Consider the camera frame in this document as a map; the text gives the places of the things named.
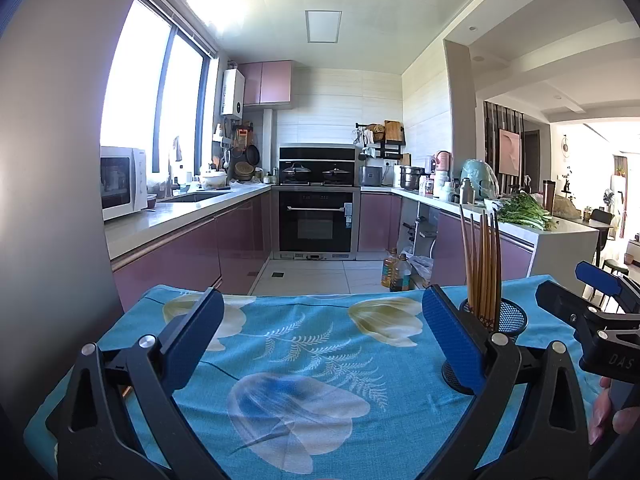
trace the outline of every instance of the hand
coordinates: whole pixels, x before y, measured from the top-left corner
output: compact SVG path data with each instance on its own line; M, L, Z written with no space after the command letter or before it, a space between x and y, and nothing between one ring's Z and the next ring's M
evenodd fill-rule
M609 399L611 379L607 377L600 378L600 386L602 386L604 390L593 403L593 416L589 421L589 444L591 446L599 441L604 434L604 428L601 427L601 424L611 413L611 400ZM620 410L613 416L614 431L617 434L628 433L636 424L639 417L640 406Z

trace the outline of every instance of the stool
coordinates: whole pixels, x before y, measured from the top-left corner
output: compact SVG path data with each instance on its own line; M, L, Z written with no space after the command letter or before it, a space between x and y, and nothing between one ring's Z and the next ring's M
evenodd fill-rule
M624 274L625 276L629 275L629 268L625 264L621 264L616 260L604 260L604 263L602 264L602 270L605 270L605 267L609 267L609 269L611 269L609 271L611 274L620 273L620 274ZM601 310L602 310L603 300L604 300L604 294L602 295L602 298L600 299L600 303L598 304L598 307L600 307ZM607 303L605 304L604 307L606 308L608 304L609 304L609 298L607 298Z

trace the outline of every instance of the white countertop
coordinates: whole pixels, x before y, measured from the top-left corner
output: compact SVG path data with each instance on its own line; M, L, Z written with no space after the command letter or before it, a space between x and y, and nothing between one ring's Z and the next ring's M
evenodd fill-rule
M417 191L408 191L406 189L401 189L399 187L386 187L386 186L383 186L383 187L363 186L360 188L360 190L361 192L392 193L398 196L404 196L406 198L416 200L423 204L433 206L444 211L448 211L455 215L460 214L460 206L457 203L438 200L433 196L420 196L418 195ZM464 211L465 218L470 218L471 216L473 216L474 220L479 220L482 212L486 211L486 209L482 207L471 206L468 204L463 205L462 209ZM533 246L536 245L538 241L538 237L540 236L554 236L554 235L565 234L565 233L594 231L594 229L587 227L583 224L571 222L563 218L554 217L554 220L558 223L556 224L556 228L553 229L552 231L543 231L533 227L527 227L527 226L516 225L516 224L507 224L504 222L500 222L500 230L505 234L513 236L514 238L518 238L519 240L526 241Z
M232 184L231 191L200 202L157 202L154 211L138 211L107 220L104 235L111 260L217 211L268 191L271 184Z

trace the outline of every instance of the recessed light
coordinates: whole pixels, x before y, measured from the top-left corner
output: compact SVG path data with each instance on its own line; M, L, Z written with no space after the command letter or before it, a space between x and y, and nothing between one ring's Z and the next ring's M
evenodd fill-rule
M306 10L305 13L309 43L338 43L341 10Z

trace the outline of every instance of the green vegetable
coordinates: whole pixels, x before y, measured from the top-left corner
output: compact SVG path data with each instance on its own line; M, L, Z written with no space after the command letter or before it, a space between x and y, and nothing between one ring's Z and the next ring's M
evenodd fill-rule
M548 211L542 209L527 193L521 192L506 202L498 210L498 220L508 224L526 225L536 229L551 231L556 222Z

